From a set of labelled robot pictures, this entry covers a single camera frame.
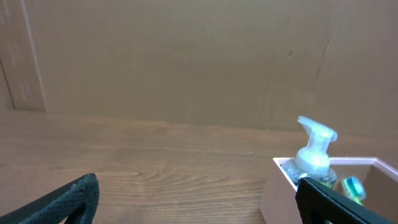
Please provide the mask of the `green toothbrush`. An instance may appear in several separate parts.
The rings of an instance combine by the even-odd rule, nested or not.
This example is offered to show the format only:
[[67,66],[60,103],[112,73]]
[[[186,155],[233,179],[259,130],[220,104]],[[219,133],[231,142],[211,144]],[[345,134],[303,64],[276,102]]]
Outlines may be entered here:
[[356,176],[342,179],[341,186],[345,197],[359,205],[363,205],[362,201],[367,197],[367,193],[361,181]]

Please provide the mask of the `clear soap dispenser bottle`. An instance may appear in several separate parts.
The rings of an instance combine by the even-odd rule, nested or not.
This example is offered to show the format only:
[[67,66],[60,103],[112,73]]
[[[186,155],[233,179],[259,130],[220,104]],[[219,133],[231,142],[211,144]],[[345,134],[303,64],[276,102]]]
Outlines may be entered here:
[[294,185],[298,185],[301,178],[311,177],[332,188],[338,175],[330,167],[327,150],[330,143],[337,140],[337,132],[305,116],[299,116],[297,121],[308,134],[308,143],[297,151],[293,159],[283,163],[282,169]]

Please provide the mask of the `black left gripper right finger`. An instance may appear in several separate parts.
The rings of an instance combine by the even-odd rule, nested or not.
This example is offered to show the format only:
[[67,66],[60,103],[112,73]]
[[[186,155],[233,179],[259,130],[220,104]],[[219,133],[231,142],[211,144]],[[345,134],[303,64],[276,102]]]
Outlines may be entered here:
[[362,205],[305,177],[299,181],[295,200],[303,223],[397,223],[397,183],[391,179],[364,182],[367,197]]

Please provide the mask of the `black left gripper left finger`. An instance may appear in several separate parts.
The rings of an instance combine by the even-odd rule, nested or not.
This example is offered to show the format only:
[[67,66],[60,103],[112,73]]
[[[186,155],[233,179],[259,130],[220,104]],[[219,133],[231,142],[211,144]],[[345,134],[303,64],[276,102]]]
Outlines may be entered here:
[[87,173],[1,217],[1,223],[92,224],[100,188],[94,173]]

